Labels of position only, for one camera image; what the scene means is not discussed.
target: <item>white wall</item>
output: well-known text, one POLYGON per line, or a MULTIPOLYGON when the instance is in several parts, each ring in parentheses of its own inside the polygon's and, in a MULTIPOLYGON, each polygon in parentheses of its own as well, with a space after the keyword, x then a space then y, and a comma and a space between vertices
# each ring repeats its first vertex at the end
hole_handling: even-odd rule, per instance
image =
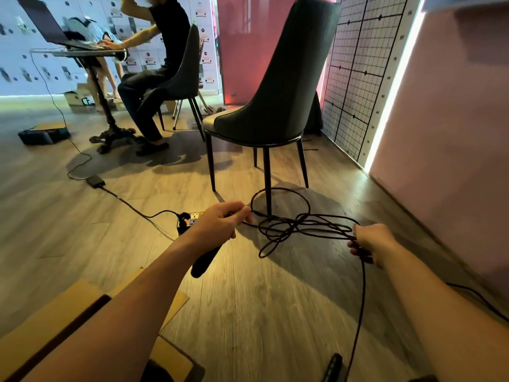
MULTIPOLYGON (((150 25, 147 21, 123 15, 120 12, 121 0, 42 1, 47 4, 54 18, 61 25, 64 23, 64 17, 83 18, 86 16, 103 25, 114 27, 121 40, 132 35, 134 31, 139 31, 150 25)), ((136 1, 139 5, 146 5, 145 0, 136 1)), ((179 0, 179 2, 187 12, 189 21, 197 24, 200 33, 209 38, 206 46, 211 48, 207 51, 206 61, 212 60, 212 63, 204 65, 202 77, 214 81, 207 83, 205 89, 217 93, 217 59, 210 1, 179 0), (206 16, 201 17, 203 13, 198 15, 197 9, 205 10, 206 16)), ((34 59, 32 62, 30 50, 56 49, 57 46, 46 43, 17 0, 0 0, 0 24, 0 51, 2 53, 0 56, 0 96, 47 94, 44 80, 52 94, 61 94, 75 89, 77 83, 86 82, 85 70, 80 68, 73 59, 32 53, 34 59)), ((150 43, 130 49, 129 52, 131 57, 124 66, 131 72, 159 68, 165 58, 165 48, 161 36, 152 39, 150 43)), ((118 79, 111 58, 108 58, 108 62, 113 75, 118 79)))

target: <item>black t-shirt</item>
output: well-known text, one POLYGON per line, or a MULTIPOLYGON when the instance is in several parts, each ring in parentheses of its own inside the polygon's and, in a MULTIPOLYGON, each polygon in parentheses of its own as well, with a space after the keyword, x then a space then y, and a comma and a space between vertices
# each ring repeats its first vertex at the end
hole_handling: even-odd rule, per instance
POLYGON ((191 29, 187 14, 177 0, 167 0, 166 3, 151 6, 149 9, 166 47, 164 64, 178 70, 191 29))

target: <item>person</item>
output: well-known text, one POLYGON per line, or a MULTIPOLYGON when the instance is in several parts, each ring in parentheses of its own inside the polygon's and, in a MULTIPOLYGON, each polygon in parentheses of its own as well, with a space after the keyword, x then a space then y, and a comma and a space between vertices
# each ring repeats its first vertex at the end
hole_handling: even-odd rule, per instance
MULTIPOLYGON (((84 40, 86 42, 98 43, 102 41, 109 41, 114 43, 121 43, 121 41, 111 32, 110 29, 98 24, 96 21, 84 18, 83 20, 78 17, 66 18, 64 17, 64 25, 62 27, 63 31, 70 38, 74 38, 76 40, 84 40)), ((106 80, 109 81, 111 85, 111 89, 113 90, 113 97, 115 99, 120 99, 119 91, 117 89, 117 84, 115 83, 115 78, 109 69, 108 63, 106 62, 104 57, 95 57, 92 59, 92 66, 99 81, 99 86, 106 97, 106 80)), ((124 70, 122 69, 122 65, 118 60, 115 61, 115 68, 117 70, 117 74, 119 76, 119 80, 122 80, 124 77, 124 70)), ((92 99, 94 100, 96 110, 99 112, 103 112, 103 108, 101 102, 99 101, 99 96, 97 92, 97 88, 92 79, 91 71, 87 68, 86 73, 88 74, 87 85, 88 89, 92 95, 92 99)))
MULTIPOLYGON (((251 209, 240 201, 211 206, 24 382, 140 381, 182 278, 198 257, 235 238, 244 220, 252 222, 251 209)), ((385 225, 357 226, 355 235, 352 254, 361 246, 387 271, 440 382, 507 380, 509 330, 439 280, 385 225)))
POLYGON ((143 95, 148 89, 156 88, 177 73, 184 57, 187 36, 191 29, 188 16, 177 0, 147 1, 152 5, 150 8, 139 6, 134 0, 122 0, 121 12, 152 22, 153 25, 150 28, 136 33, 120 44, 108 41, 99 42, 99 45, 108 49, 127 49, 162 34, 166 46, 164 65, 159 70, 144 70, 136 75, 124 77, 119 85, 119 94, 124 106, 146 140, 136 151, 138 156, 149 155, 168 148, 168 144, 152 119, 158 107, 148 107, 143 112, 139 112, 138 109, 141 106, 143 95))

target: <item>grid board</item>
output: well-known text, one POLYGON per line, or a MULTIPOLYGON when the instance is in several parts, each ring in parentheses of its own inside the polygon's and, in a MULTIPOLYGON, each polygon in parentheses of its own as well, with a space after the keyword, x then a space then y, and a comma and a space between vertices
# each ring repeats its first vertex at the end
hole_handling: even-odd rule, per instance
POLYGON ((341 0, 323 132, 359 159, 407 0, 341 0))

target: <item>black power brick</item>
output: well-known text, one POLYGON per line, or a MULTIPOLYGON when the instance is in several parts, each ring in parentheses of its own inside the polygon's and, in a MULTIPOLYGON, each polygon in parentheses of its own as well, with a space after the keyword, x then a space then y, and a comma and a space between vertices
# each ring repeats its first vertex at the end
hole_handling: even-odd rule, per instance
POLYGON ((99 187, 103 187, 106 185, 106 182, 103 181, 101 177, 98 175, 90 176, 86 179, 86 182, 88 185, 92 186, 94 189, 97 189, 99 187))

